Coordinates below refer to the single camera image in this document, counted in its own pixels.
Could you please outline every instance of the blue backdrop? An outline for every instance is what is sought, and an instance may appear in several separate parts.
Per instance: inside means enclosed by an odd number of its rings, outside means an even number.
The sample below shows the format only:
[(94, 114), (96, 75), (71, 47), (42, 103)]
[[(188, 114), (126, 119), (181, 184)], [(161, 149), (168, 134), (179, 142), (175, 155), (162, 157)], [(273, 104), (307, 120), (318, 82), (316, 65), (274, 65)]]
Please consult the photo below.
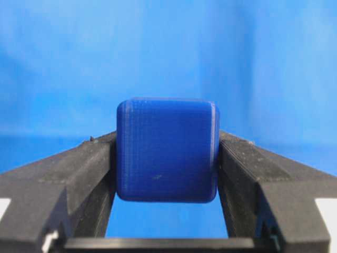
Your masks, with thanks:
[[(123, 100), (170, 96), (337, 175), (336, 45), (333, 0), (0, 0), (0, 171), (115, 130)], [(222, 237), (221, 215), (218, 197), (117, 199), (107, 235)]]

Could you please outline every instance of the blue fabric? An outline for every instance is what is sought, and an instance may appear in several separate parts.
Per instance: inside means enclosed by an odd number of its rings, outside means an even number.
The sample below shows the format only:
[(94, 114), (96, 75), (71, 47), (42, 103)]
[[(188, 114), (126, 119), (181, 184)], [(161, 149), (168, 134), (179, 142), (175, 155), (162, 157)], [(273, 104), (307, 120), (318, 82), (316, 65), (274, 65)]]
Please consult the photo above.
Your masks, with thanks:
[(137, 98), (117, 109), (117, 193), (124, 200), (209, 202), (216, 194), (213, 102)]
[(217, 103), (221, 129), (337, 143), (335, 0), (0, 0), (0, 133), (99, 136), (134, 96)]

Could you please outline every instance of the blue cube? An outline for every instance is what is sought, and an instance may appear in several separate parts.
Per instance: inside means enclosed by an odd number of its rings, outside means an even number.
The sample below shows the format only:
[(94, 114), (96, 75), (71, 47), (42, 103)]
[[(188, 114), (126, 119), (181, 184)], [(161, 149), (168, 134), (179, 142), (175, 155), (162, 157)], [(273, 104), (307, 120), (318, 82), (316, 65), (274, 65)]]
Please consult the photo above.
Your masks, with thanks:
[(134, 98), (117, 108), (117, 194), (149, 202), (213, 200), (219, 110), (213, 102)]

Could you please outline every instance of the white label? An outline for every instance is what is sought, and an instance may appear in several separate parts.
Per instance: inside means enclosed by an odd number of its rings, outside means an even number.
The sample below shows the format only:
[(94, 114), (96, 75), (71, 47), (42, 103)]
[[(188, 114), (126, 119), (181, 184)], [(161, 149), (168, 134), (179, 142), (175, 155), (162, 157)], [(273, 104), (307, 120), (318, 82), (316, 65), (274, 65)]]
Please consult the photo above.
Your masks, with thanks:
[(330, 234), (330, 253), (337, 252), (337, 199), (315, 199)]
[(9, 204), (11, 203), (11, 199), (0, 198), (0, 221), (4, 216)]
[(48, 253), (53, 240), (56, 240), (56, 239), (58, 239), (58, 231), (55, 230), (54, 232), (47, 234), (44, 244), (42, 245), (42, 248), (41, 248), (42, 252)]

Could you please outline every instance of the cube face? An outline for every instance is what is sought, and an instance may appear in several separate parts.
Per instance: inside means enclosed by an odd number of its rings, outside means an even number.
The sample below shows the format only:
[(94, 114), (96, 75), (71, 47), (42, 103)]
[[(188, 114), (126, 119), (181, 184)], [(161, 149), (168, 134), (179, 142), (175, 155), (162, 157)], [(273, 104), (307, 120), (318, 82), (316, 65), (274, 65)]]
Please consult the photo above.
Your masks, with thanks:
[(214, 103), (124, 101), (117, 109), (117, 193), (132, 201), (209, 202), (218, 150)]

